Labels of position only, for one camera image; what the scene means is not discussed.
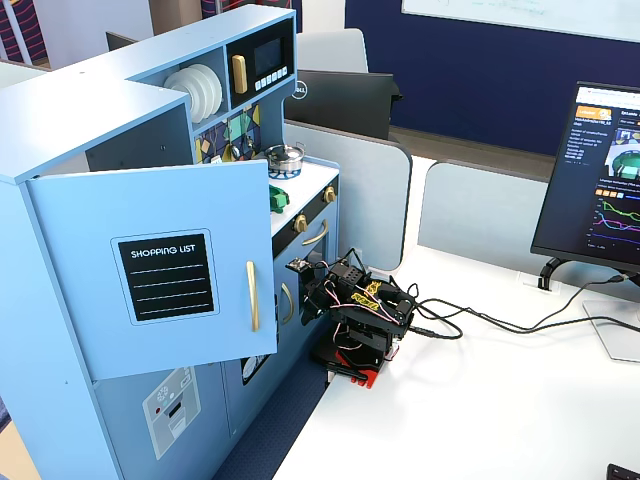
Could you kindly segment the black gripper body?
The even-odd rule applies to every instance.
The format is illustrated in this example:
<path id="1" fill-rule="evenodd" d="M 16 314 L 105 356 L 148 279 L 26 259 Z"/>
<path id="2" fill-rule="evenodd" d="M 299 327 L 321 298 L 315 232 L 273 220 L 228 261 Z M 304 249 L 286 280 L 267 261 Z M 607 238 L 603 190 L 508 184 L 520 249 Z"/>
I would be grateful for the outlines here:
<path id="1" fill-rule="evenodd" d="M 310 285 L 308 297 L 323 309 L 323 314 L 333 307 L 353 306 L 353 298 L 361 286 L 361 270 L 346 260 L 328 263 L 304 261 L 304 271 L 315 270 L 315 281 Z"/>

